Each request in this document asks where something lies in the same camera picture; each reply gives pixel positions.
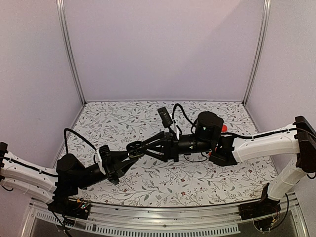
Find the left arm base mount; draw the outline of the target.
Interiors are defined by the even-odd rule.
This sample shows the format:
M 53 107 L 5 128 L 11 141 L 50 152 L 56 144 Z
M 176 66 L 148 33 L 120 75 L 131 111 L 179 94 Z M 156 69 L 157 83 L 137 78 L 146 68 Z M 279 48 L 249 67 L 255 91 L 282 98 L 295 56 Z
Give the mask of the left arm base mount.
M 47 203 L 49 211 L 87 220 L 91 210 L 91 202 L 83 198 L 69 198 L 65 194 L 54 194 L 51 203 Z

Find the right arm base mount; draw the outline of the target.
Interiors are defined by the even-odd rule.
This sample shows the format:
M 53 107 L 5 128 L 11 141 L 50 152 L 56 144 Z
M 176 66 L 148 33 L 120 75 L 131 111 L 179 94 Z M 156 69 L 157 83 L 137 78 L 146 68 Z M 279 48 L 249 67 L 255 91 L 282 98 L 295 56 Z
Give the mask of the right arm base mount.
M 280 200 L 272 200 L 268 196 L 269 183 L 263 187 L 261 198 L 258 201 L 240 204 L 239 215 L 242 220 L 257 218 L 281 211 Z

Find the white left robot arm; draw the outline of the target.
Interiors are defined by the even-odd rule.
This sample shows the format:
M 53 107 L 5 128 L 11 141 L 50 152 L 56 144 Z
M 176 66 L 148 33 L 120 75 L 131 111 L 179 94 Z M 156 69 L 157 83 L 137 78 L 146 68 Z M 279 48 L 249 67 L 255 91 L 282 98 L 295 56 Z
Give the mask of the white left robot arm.
M 47 168 L 19 158 L 1 142 L 0 185 L 9 192 L 21 190 L 48 206 L 54 205 L 62 214 L 70 214 L 74 208 L 70 196 L 105 180 L 117 184 L 143 155 L 141 141 L 128 144 L 121 152 L 104 145 L 95 150 L 93 165 L 84 166 L 75 155 L 66 153 L 55 168 Z

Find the black earbud charging case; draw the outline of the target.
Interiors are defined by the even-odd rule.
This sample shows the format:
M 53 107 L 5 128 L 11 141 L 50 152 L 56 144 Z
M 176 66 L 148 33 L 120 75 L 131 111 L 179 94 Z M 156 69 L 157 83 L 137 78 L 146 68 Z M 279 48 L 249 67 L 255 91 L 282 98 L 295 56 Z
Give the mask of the black earbud charging case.
M 129 158 L 142 158 L 145 154 L 142 150 L 143 142 L 134 141 L 126 145 Z

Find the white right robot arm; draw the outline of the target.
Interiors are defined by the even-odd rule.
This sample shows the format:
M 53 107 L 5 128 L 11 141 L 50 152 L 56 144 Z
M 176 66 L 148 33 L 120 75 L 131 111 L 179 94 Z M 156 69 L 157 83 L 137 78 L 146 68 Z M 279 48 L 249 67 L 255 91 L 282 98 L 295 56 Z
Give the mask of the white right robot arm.
M 263 188 L 261 200 L 255 205 L 259 215 L 266 215 L 300 179 L 316 171 L 316 131 L 304 116 L 297 116 L 294 123 L 283 128 L 248 136 L 223 132 L 223 119 L 209 111 L 199 113 L 193 125 L 192 134 L 176 136 L 161 132 L 142 142 L 139 151 L 161 161 L 178 161 L 180 155 L 210 152 L 209 161 L 218 166 L 295 154 L 281 174 Z

